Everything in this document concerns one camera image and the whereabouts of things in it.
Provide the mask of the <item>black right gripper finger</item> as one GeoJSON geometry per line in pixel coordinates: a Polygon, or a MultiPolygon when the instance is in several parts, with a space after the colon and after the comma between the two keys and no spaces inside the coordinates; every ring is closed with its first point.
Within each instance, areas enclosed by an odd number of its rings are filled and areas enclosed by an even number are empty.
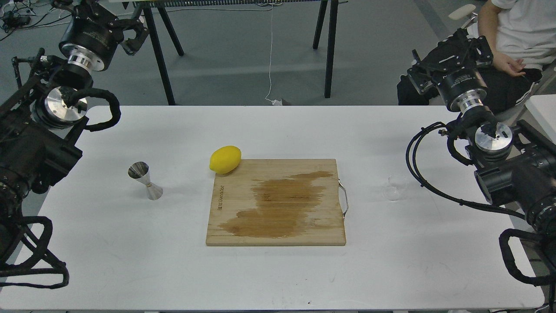
{"type": "Polygon", "coordinates": [[[425,95],[431,88],[435,88],[439,81],[447,75],[447,66],[437,62],[423,61],[417,50],[413,49],[413,65],[407,70],[407,76],[419,95],[425,95]]]}
{"type": "Polygon", "coordinates": [[[456,44],[452,70],[479,69],[492,65],[494,55],[484,36],[468,38],[467,30],[459,28],[452,34],[452,38],[453,43],[456,44]]]}

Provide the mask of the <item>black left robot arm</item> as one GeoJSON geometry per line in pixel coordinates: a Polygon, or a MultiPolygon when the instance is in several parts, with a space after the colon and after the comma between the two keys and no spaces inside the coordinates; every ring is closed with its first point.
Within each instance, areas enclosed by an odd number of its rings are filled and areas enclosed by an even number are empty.
{"type": "Polygon", "coordinates": [[[118,46],[135,55],[149,34],[139,8],[121,19],[97,0],[50,4],[72,18],[58,44],[63,57],[46,55],[44,48],[28,59],[14,57],[18,91],[1,105],[1,277],[61,275],[62,280],[52,285],[2,282],[2,287],[68,285],[66,264],[48,249],[51,220],[24,216],[22,202],[68,175],[82,157],[76,143],[83,131],[119,122],[117,97],[94,88],[91,74],[108,69],[118,46]]]}

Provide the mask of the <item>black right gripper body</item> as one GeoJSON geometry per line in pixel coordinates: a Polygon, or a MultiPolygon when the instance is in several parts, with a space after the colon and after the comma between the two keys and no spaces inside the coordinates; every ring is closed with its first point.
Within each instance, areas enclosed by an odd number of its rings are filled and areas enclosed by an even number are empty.
{"type": "Polygon", "coordinates": [[[488,88],[477,69],[435,73],[432,81],[450,112],[465,113],[472,107],[484,104],[488,88]]]}

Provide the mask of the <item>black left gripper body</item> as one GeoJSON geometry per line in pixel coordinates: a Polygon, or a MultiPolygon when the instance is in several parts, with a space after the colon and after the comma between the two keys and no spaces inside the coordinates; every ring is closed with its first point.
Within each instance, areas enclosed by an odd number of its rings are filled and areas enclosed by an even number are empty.
{"type": "Polygon", "coordinates": [[[81,54],[89,59],[89,69],[108,69],[119,44],[109,28],[109,23],[115,20],[119,18],[111,12],[101,12],[99,16],[74,12],[58,44],[62,55],[69,59],[81,54]]]}

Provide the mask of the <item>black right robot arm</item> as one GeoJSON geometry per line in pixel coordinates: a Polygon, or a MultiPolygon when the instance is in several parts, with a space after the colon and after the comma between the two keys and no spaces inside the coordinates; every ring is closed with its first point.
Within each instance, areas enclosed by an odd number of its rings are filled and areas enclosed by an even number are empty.
{"type": "Polygon", "coordinates": [[[533,232],[507,229],[499,236],[504,265],[518,281],[535,286],[555,286],[555,144],[524,120],[513,127],[499,121],[484,105],[487,84],[478,69],[493,55],[484,37],[467,38],[463,29],[453,34],[455,55],[446,61],[422,60],[413,50],[414,64],[407,74],[421,95],[436,89],[447,109],[459,114],[450,123],[423,127],[411,139],[406,164],[422,187],[477,210],[523,219],[533,232]],[[450,155],[465,166],[475,166],[475,180],[486,203],[449,196],[432,186],[417,168],[417,147],[433,130],[447,137],[450,155]],[[532,242],[550,273],[529,277],[516,265],[510,238],[532,242]]]}

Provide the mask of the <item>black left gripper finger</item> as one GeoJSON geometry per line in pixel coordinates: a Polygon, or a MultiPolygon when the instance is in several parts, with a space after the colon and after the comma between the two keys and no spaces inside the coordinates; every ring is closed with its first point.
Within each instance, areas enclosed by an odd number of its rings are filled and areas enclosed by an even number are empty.
{"type": "Polygon", "coordinates": [[[87,0],[53,0],[52,7],[70,13],[87,12],[87,0]]]}
{"type": "Polygon", "coordinates": [[[127,55],[135,55],[142,47],[148,35],[149,30],[139,17],[116,20],[116,41],[122,46],[127,55]],[[124,38],[124,33],[128,30],[133,30],[135,37],[124,38]]]}

